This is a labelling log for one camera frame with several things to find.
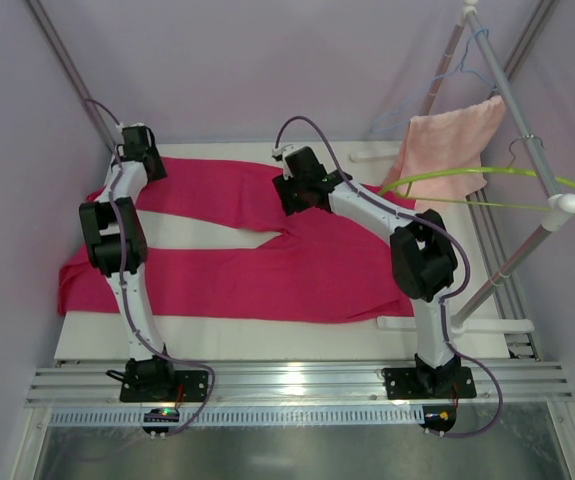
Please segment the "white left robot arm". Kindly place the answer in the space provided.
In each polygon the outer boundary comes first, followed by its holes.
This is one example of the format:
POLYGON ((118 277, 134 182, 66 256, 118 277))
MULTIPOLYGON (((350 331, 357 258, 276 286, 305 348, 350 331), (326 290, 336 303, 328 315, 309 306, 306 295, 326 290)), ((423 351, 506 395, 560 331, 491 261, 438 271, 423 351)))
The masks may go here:
POLYGON ((175 369, 154 322, 145 279, 148 245, 136 210, 142 190, 166 171, 148 126, 118 130, 122 143, 114 148, 99 197, 79 206, 88 259, 109 285, 127 334, 124 370, 106 375, 121 383, 122 402, 166 401, 175 388, 175 369))

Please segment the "pink trousers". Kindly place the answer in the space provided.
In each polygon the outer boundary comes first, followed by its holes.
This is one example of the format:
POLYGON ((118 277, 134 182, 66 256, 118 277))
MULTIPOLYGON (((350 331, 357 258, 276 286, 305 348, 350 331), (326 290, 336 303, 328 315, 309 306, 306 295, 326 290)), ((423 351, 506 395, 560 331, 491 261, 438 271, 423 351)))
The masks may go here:
POLYGON ((352 221, 319 209, 292 216, 272 181, 276 167, 174 159, 147 186, 142 211, 268 232, 254 249, 151 249, 146 286, 157 315, 333 324, 409 317, 388 246, 352 221))

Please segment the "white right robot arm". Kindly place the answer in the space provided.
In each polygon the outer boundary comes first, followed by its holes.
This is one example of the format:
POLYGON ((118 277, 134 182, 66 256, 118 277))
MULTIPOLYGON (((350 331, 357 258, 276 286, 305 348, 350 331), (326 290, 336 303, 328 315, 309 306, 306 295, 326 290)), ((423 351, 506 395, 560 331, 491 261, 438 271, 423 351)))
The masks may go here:
POLYGON ((415 214, 385 201, 341 169, 327 172, 308 146, 275 147, 272 157, 282 166, 273 184, 285 214, 318 208, 354 222, 389 246, 394 282, 413 308, 415 383, 426 396, 450 394, 461 368, 451 345, 446 305, 457 260, 440 214, 415 214))

